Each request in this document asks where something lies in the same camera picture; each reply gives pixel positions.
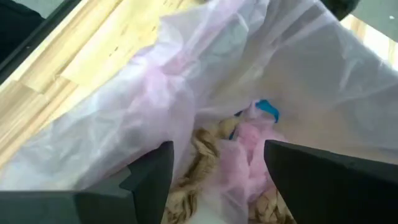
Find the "wooden surface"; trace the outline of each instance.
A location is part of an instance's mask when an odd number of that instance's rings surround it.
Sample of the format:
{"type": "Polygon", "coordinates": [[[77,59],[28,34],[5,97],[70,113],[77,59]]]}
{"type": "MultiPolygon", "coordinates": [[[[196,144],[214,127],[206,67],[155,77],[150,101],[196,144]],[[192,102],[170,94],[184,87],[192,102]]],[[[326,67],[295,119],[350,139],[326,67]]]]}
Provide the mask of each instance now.
{"type": "MultiPolygon", "coordinates": [[[[160,16],[200,3],[81,0],[0,86],[0,166],[37,131],[111,78],[140,48],[152,44],[160,16]]],[[[398,67],[395,42],[353,16],[343,25],[398,67]]]]}

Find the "white plastic bag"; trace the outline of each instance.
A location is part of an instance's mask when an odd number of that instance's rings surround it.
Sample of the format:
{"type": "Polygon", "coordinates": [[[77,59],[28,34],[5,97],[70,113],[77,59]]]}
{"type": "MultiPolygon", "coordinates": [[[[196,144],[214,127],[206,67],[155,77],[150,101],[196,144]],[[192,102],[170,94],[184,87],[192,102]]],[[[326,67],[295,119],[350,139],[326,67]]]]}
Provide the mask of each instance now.
{"type": "Polygon", "coordinates": [[[0,189],[83,189],[253,99],[290,142],[398,162],[398,76],[318,1],[212,0],[162,19],[155,45],[26,142],[0,189]]]}

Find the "pink tissue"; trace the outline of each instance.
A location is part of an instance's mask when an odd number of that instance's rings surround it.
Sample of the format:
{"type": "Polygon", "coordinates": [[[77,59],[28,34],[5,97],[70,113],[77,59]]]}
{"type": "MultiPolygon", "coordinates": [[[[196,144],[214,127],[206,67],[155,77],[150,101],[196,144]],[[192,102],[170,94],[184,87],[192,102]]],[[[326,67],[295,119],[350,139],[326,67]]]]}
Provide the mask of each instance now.
{"type": "Polygon", "coordinates": [[[274,122],[262,116],[243,121],[236,128],[235,141],[219,142],[221,191],[239,205],[274,187],[264,162],[264,143],[268,139],[286,141],[273,130],[274,122]]]}

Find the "pink plastic bag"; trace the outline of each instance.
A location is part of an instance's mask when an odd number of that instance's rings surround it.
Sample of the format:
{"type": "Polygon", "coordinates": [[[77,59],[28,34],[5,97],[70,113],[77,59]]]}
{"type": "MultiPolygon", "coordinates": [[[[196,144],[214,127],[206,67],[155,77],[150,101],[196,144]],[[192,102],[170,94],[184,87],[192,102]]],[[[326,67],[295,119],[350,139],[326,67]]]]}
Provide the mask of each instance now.
{"type": "Polygon", "coordinates": [[[243,116],[249,118],[238,124],[234,140],[218,141],[219,168],[204,193],[208,206],[212,208],[216,207],[213,196],[209,198],[208,195],[219,194],[222,206],[218,213],[228,223],[247,223],[248,204],[275,187],[264,162],[264,143],[268,139],[286,141],[273,130],[275,119],[263,111],[252,106],[243,116]]]}
{"type": "Polygon", "coordinates": [[[153,46],[19,149],[0,189],[84,189],[164,141],[179,170],[195,127],[255,99],[289,142],[398,163],[397,95],[397,72],[320,1],[211,0],[163,17],[153,46]]]}

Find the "blue plastic piece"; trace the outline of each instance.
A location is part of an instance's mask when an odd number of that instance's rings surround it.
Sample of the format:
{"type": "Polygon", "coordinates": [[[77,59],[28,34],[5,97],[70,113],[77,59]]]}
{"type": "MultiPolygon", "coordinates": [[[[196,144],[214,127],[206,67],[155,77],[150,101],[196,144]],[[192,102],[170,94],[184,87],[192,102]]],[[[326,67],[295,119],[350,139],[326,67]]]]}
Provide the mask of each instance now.
{"type": "Polygon", "coordinates": [[[273,107],[268,102],[268,100],[260,100],[258,103],[256,103],[256,108],[259,108],[260,110],[263,110],[265,112],[268,112],[268,113],[274,115],[275,123],[278,123],[279,111],[275,107],[273,107]]]}

